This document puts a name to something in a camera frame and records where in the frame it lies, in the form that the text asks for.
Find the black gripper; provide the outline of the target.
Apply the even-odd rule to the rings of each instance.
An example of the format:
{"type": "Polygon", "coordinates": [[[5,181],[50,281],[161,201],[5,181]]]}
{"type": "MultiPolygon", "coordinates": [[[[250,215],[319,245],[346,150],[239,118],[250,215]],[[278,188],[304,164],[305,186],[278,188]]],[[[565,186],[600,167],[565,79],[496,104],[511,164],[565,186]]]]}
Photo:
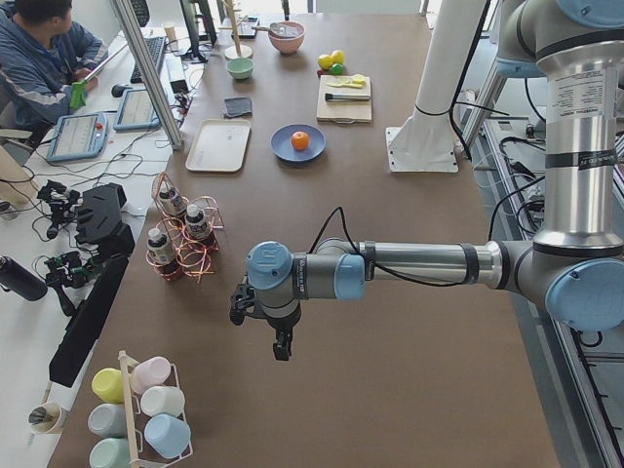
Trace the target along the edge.
{"type": "Polygon", "coordinates": [[[288,361],[292,355],[293,328],[301,318],[299,301],[294,299],[280,317],[268,315],[248,277],[244,276],[230,295],[229,319],[233,325],[241,326],[246,317],[264,320],[275,330],[274,357],[277,361],[288,361]]]}

